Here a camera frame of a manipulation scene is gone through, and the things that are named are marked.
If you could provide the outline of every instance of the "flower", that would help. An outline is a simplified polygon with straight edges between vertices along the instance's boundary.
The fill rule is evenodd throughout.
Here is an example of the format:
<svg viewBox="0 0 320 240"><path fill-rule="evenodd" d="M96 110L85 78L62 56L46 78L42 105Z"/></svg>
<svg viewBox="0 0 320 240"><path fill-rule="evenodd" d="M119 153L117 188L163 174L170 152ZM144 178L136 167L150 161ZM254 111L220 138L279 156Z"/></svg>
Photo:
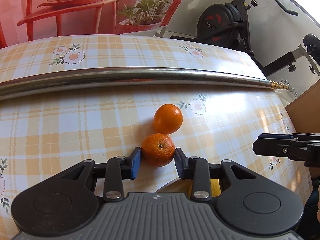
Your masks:
<svg viewBox="0 0 320 240"><path fill-rule="evenodd" d="M75 49L64 55L63 60L68 64L77 64L84 59L84 52Z"/></svg>
<svg viewBox="0 0 320 240"><path fill-rule="evenodd" d="M277 165L277 163L278 163L278 162L277 162L277 158L274 157L274 156L272 156L272 157L271 157L271 162L272 162L273 165Z"/></svg>
<svg viewBox="0 0 320 240"><path fill-rule="evenodd" d="M192 47L193 47L193 45L190 44L189 42L184 42L183 44L186 45L186 46L189 47L189 48L192 48Z"/></svg>
<svg viewBox="0 0 320 240"><path fill-rule="evenodd" d="M53 53L56 55L60 55L62 53L65 53L66 51L67 51L66 47L60 46L60 47L57 47L56 49L54 49Z"/></svg>
<svg viewBox="0 0 320 240"><path fill-rule="evenodd" d="M0 195L3 194L4 189L5 189L5 186L4 186L4 177L1 177L1 178L0 178Z"/></svg>
<svg viewBox="0 0 320 240"><path fill-rule="evenodd" d="M198 99L190 100L190 108L195 114L205 113L205 105Z"/></svg>
<svg viewBox="0 0 320 240"><path fill-rule="evenodd" d="M198 57L198 58L203 58L203 55L201 54L201 52L199 50L196 49L189 49L188 50L190 52L190 54L194 57Z"/></svg>

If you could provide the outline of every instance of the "exercise bike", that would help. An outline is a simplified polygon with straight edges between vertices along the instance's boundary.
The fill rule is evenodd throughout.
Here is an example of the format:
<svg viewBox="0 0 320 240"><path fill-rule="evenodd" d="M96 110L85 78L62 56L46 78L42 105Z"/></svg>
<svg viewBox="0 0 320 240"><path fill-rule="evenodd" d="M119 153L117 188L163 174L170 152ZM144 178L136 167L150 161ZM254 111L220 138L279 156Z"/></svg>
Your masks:
<svg viewBox="0 0 320 240"><path fill-rule="evenodd" d="M279 0L274 0L286 13L298 16L298 12L288 10ZM254 57L251 50L250 31L247 11L258 4L255 0L251 0L251 5L246 5L246 0L233 0L231 3L214 4L209 6L199 18L197 25L197 37L194 39L179 36L171 36L171 39L193 41L219 47L243 51L249 54L252 60L257 64L265 76L279 71L289 66L289 71L296 70L295 62L298 58L305 56L310 62L310 70L320 76L316 64L310 58L310 55L319 64L320 63L320 40L308 34L303 43L307 47L305 50L302 45L294 50L286 53L279 59L273 61L269 65L263 67Z"/></svg>

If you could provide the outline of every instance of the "plaid tablecloth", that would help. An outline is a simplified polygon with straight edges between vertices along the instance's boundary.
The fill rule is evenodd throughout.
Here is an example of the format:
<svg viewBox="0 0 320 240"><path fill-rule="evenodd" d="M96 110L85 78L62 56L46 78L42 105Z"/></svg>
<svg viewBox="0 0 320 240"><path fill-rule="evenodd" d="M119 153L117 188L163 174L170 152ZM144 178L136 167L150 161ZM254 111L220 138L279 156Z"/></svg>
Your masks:
<svg viewBox="0 0 320 240"><path fill-rule="evenodd" d="M5 81L57 69L126 65L262 75L246 54L201 45L202 51L197 50L195 57L180 45L186 46L180 41L111 35L50 38L0 50L0 75ZM55 49L56 53L64 51L59 49L62 46L68 47L62 56L53 53ZM61 63L79 46L84 58L78 51L78 63L67 63L70 57ZM52 64L55 58L61 61ZM262 132L294 131L274 91L192 85L57 92L0 102L2 239L18 232L10 215L12 200L18 193L82 160L102 163L114 156L130 155L154 132L153 115L167 103L182 110L182 127L170 136L187 156L197 155L210 163L234 160L293 190L306 202L312 185L303 163L256 156L252 151L253 141ZM124 188L126 192L154 192L177 177L173 162L160 168L142 162L138 178L125 180ZM102 183L97 183L97 195L102 193Z"/></svg>

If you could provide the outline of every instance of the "gray ribbed plate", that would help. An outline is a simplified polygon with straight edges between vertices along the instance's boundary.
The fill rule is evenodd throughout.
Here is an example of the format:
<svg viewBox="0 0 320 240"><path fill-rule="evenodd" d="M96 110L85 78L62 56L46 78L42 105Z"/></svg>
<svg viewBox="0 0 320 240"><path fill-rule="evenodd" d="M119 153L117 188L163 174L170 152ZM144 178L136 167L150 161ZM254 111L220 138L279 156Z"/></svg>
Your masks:
<svg viewBox="0 0 320 240"><path fill-rule="evenodd" d="M46 237L18 234L14 240ZM297 240L294 233L264 240ZM254 240L225 226L208 204L195 203L184 193L129 193L106 203L97 217L77 232L48 240Z"/></svg>

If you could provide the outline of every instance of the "orange fruit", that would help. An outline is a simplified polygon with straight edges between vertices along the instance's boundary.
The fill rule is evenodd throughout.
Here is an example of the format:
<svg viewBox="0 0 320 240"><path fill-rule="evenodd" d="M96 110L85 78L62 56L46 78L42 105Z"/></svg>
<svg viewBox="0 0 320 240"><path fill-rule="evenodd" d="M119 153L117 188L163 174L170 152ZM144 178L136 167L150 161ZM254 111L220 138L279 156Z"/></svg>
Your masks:
<svg viewBox="0 0 320 240"><path fill-rule="evenodd" d="M165 166L174 157L175 146L165 134L154 133L144 139L141 153L146 163L152 166Z"/></svg>
<svg viewBox="0 0 320 240"><path fill-rule="evenodd" d="M170 134L182 125L183 116L178 107L172 104L160 106L153 117L153 127L157 133Z"/></svg>

